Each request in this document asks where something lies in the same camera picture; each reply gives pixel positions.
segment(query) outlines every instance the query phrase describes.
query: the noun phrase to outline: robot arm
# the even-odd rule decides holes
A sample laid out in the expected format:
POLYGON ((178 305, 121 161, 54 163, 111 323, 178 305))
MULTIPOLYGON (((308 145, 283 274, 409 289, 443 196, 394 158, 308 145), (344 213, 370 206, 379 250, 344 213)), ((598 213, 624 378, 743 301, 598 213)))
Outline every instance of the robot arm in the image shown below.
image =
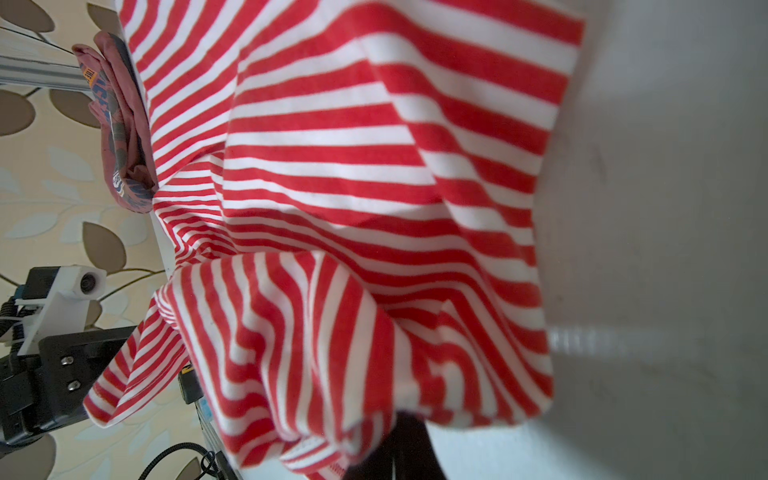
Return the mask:
POLYGON ((92 266, 37 267, 3 303, 0 335, 13 340, 0 359, 0 456, 87 418, 83 398, 135 328, 83 332, 106 278, 92 266))

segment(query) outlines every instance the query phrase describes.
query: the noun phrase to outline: red and white striped shirt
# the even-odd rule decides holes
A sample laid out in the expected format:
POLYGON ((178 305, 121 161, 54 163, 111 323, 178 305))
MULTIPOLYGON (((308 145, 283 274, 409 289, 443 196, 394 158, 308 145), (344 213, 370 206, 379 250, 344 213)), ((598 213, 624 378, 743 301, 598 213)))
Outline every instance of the red and white striped shirt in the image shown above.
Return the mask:
POLYGON ((124 0, 177 269, 91 418, 191 361, 236 465, 337 478, 398 411, 543 412, 531 205, 584 26, 542 2, 124 0))

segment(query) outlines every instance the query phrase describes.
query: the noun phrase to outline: camera lens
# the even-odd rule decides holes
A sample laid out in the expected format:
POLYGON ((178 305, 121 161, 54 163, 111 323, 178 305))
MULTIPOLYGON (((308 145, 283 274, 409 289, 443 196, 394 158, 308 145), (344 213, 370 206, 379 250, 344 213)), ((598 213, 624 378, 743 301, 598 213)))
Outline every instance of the camera lens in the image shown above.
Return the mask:
POLYGON ((93 273, 86 273, 83 278, 80 279, 80 290, 82 293, 88 295, 96 288, 96 277, 93 273))

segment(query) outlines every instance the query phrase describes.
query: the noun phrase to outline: wallpaper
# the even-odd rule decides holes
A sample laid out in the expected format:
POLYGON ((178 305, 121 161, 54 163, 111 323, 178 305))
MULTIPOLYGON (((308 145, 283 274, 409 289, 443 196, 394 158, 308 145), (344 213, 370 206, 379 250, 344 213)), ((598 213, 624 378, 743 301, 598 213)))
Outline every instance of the wallpaper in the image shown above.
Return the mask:
MULTIPOLYGON (((97 25, 114 28, 109 8, 109 1, 0 0, 0 55, 75 65, 66 51, 91 44, 97 25)), ((108 285, 91 304, 88 328, 108 329, 138 323, 166 276, 149 216, 118 207, 107 190, 89 101, 77 92, 0 86, 0 296, 12 295, 34 266, 99 266, 109 273, 108 285)), ((7 352, 0 346, 0 356, 7 352)), ((36 470, 23 477, 29 480, 138 478, 166 447, 203 443, 194 407, 184 405, 175 382, 119 425, 80 422, 51 437, 25 457, 0 460, 0 471, 18 457, 34 459, 36 470), (52 467, 45 467, 54 450, 52 467)), ((174 453, 149 479, 176 478, 185 465, 182 477, 194 478, 196 462, 192 452, 174 453)))

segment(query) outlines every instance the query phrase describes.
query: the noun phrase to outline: black cable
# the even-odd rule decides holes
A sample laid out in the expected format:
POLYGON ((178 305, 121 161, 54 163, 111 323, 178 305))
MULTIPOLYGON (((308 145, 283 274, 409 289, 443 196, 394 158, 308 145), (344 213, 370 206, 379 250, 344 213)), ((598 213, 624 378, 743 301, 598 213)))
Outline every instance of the black cable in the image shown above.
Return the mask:
POLYGON ((202 478, 205 474, 208 474, 212 477, 217 477, 219 475, 219 468, 216 465, 216 461, 214 460, 214 453, 212 451, 206 450, 205 447, 198 445, 197 443, 182 442, 177 443, 176 445, 172 445, 160 452, 160 454, 156 456, 149 465, 147 465, 147 467, 141 473, 139 480, 146 480, 152 469, 155 468, 158 463, 160 463, 160 460, 169 456, 173 452, 178 452, 179 450, 194 450, 203 456, 203 460, 208 461, 208 465, 205 465, 203 461, 200 461, 200 469, 203 470, 203 473, 201 473, 197 479, 202 478))
POLYGON ((59 47, 58 45, 52 44, 51 42, 49 42, 49 41, 48 41, 48 40, 46 40, 45 38, 37 38, 37 37, 33 37, 32 35, 27 35, 27 34, 25 34, 25 33, 22 33, 22 32, 20 32, 20 31, 11 30, 10 28, 6 28, 6 27, 0 27, 0 29, 2 29, 2 30, 6 30, 6 31, 10 31, 11 33, 15 33, 16 35, 21 35, 22 37, 31 38, 32 40, 41 41, 41 42, 45 43, 46 45, 49 45, 49 46, 51 46, 51 47, 53 47, 53 48, 58 48, 58 49, 59 49, 59 50, 61 50, 61 51, 66 51, 66 52, 67 52, 67 53, 69 53, 70 55, 74 55, 74 52, 73 52, 73 51, 69 51, 69 50, 67 50, 66 48, 62 48, 62 47, 59 47))
POLYGON ((8 317, 16 316, 17 312, 18 309, 16 308, 16 302, 13 297, 9 298, 7 302, 0 306, 0 316, 6 317, 5 319, 0 320, 0 336, 5 335, 5 332, 8 332, 11 327, 16 324, 16 320, 11 320, 8 317))

